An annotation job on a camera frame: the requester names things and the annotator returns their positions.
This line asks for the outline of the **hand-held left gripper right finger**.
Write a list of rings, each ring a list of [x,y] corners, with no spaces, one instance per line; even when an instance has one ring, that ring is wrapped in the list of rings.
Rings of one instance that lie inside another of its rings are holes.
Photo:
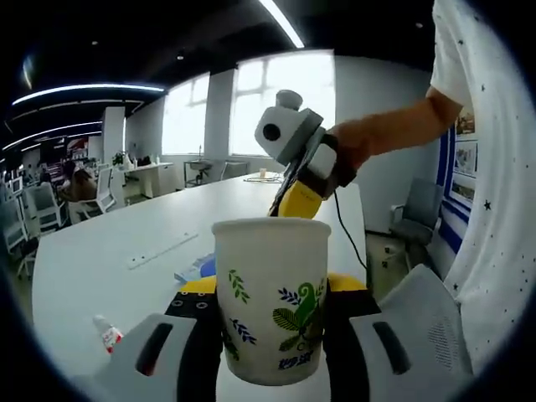
[[[458,306],[431,271],[411,271],[381,301],[331,274],[324,352],[332,401],[451,401],[472,378]]]

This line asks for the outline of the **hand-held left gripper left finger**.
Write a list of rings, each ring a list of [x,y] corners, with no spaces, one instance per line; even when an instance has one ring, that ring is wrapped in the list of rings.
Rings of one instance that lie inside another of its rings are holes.
[[[191,281],[126,333],[107,364],[71,382],[91,401],[214,401],[221,329],[216,281]]]

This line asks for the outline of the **person's right hand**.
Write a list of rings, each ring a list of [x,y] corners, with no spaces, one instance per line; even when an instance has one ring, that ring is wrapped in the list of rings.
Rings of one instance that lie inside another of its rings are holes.
[[[364,120],[351,120],[333,126],[327,133],[337,140],[337,186],[347,187],[371,157],[370,132]]]

